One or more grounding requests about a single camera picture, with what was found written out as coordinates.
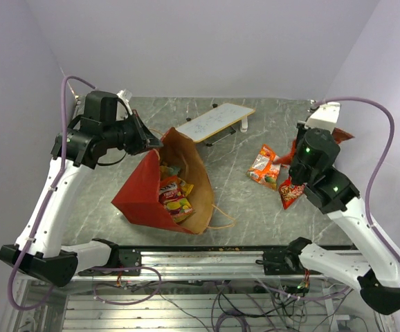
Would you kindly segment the orange reeses snack bag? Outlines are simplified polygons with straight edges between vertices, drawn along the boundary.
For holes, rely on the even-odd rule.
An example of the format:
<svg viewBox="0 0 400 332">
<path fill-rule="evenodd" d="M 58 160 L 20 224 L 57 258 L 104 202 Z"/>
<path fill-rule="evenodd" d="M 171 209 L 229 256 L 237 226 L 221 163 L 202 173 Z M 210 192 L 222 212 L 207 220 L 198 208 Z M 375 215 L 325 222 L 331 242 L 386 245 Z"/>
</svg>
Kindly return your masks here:
<svg viewBox="0 0 400 332">
<path fill-rule="evenodd" d="M 276 190 L 280 164 L 274 164 L 273 162 L 277 159 L 277 154 L 268 145 L 263 144 L 246 175 L 253 181 Z"/>
</svg>

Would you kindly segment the red paper bag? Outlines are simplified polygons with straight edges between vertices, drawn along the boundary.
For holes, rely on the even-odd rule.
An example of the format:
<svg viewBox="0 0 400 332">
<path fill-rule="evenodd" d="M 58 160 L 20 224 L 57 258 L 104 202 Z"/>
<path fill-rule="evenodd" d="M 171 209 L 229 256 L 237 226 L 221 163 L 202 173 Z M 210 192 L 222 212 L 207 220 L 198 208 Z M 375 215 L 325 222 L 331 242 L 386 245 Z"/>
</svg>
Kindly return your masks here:
<svg viewBox="0 0 400 332">
<path fill-rule="evenodd" d="M 146 154 L 112 204 L 134 225 L 186 234 L 231 228 L 236 220 L 215 205 L 195 143 L 174 127 Z"/>
</svg>

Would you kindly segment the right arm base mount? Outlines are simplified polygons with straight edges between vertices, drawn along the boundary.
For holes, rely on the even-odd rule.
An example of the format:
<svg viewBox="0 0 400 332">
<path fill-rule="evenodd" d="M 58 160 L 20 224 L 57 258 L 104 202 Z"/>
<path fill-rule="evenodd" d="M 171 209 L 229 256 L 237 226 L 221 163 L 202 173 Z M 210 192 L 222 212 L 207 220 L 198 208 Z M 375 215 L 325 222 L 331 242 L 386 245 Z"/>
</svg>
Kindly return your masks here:
<svg viewBox="0 0 400 332">
<path fill-rule="evenodd" d="M 299 256 L 311 240 L 299 237 L 285 247 L 272 247 L 255 263 L 261 265 L 265 275 L 292 275 L 305 272 Z"/>
</svg>

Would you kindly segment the red doritos chip bag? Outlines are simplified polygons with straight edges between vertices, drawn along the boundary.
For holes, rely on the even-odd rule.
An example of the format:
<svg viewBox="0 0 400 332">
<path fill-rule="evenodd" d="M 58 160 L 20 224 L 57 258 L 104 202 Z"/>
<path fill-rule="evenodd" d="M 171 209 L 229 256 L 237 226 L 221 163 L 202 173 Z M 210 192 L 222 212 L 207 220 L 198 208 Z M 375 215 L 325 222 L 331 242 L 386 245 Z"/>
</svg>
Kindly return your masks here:
<svg viewBox="0 0 400 332">
<path fill-rule="evenodd" d="M 350 140 L 350 139 L 354 138 L 354 136 L 352 134 L 350 134 L 346 131 L 343 131 L 342 129 L 339 129 L 339 128 L 335 128 L 333 130 L 332 136 L 337 144 L 340 144 L 346 140 Z M 295 152 L 296 152 L 296 139 L 293 140 L 289 153 L 275 159 L 272 162 L 272 164 L 273 165 L 290 165 L 293 160 Z"/>
</svg>

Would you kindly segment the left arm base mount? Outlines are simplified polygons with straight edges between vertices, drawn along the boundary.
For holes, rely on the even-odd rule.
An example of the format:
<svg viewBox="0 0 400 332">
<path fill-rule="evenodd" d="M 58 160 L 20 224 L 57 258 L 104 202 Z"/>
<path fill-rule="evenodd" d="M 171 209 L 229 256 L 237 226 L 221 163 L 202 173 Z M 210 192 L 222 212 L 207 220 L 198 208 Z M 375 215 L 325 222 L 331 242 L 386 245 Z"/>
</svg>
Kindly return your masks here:
<svg viewBox="0 0 400 332">
<path fill-rule="evenodd" d="M 141 254 L 136 249 L 126 248 L 118 244 L 100 238 L 94 241 L 108 245 L 111 249 L 108 261 L 103 266 L 93 267 L 92 270 L 101 273 L 122 273 L 126 276 L 139 276 L 141 264 Z"/>
</svg>

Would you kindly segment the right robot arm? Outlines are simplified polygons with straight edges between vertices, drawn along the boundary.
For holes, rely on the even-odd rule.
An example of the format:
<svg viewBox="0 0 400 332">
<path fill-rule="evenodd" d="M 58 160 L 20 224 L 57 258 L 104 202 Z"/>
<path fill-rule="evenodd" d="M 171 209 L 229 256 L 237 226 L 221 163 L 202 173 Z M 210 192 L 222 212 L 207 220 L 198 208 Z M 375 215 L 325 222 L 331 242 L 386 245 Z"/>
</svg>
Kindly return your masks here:
<svg viewBox="0 0 400 332">
<path fill-rule="evenodd" d="M 357 291 L 376 312 L 390 315 L 400 310 L 400 249 L 372 217 L 353 182 L 334 167 L 339 152 L 332 131 L 301 126 L 289 176 L 294 185 L 304 187 L 308 201 L 352 240 L 363 260 L 299 237 L 289 244 L 283 263 L 293 274 L 307 269 L 334 278 Z"/>
</svg>

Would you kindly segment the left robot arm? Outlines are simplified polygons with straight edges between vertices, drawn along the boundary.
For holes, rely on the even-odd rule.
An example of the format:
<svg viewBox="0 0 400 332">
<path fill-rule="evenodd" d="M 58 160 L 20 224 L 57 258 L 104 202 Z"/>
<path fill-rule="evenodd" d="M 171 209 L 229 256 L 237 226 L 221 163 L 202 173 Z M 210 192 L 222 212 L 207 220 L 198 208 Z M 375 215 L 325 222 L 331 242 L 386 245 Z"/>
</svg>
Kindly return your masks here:
<svg viewBox="0 0 400 332">
<path fill-rule="evenodd" d="M 105 275 L 120 265 L 119 246 L 92 239 L 76 246 L 62 245 L 65 223 L 83 180 L 100 165 L 110 149 L 135 156 L 162 147 L 162 142 L 129 106 L 127 90 L 117 94 L 92 91 L 82 114 L 66 133 L 56 136 L 48 177 L 26 227 L 14 244 L 0 249 L 0 260 L 25 275 L 57 287 L 73 276 L 97 268 Z"/>
</svg>

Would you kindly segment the red skittles snack bag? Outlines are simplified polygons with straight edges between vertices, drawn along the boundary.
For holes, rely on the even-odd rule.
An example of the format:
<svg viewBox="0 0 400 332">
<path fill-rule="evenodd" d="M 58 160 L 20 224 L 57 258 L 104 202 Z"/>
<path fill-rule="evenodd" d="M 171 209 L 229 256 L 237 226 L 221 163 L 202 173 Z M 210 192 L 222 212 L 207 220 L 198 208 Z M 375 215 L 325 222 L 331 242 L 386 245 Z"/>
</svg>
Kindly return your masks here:
<svg viewBox="0 0 400 332">
<path fill-rule="evenodd" d="M 304 192 L 305 185 L 294 185 L 288 177 L 278 188 L 282 206 L 288 209 Z"/>
</svg>

